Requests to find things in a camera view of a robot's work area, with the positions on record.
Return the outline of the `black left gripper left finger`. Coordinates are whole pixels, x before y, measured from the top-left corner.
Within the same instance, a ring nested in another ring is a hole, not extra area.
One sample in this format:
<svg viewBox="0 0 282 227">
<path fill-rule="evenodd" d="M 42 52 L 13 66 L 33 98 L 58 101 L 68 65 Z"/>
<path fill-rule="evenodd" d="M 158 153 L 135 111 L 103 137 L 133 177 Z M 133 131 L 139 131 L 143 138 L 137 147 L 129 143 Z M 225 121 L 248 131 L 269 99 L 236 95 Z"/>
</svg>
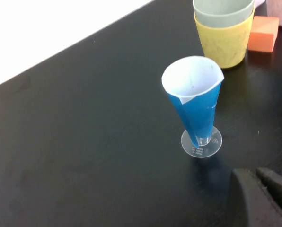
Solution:
<svg viewBox="0 0 282 227">
<path fill-rule="evenodd" d="M 226 214 L 229 227 L 282 227 L 281 207 L 248 169 L 231 173 Z"/>
</svg>

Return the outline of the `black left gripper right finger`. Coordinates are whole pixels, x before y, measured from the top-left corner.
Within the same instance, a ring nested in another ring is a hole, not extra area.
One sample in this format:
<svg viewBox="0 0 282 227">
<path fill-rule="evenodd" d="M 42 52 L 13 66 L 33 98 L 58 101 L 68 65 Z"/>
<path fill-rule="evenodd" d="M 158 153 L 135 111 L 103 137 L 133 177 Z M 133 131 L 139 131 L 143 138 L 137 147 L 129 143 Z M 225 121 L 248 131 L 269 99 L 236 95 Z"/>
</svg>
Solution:
<svg viewBox="0 0 282 227">
<path fill-rule="evenodd" d="M 257 168 L 256 175 L 282 209 L 282 176 L 265 167 Z"/>
</svg>

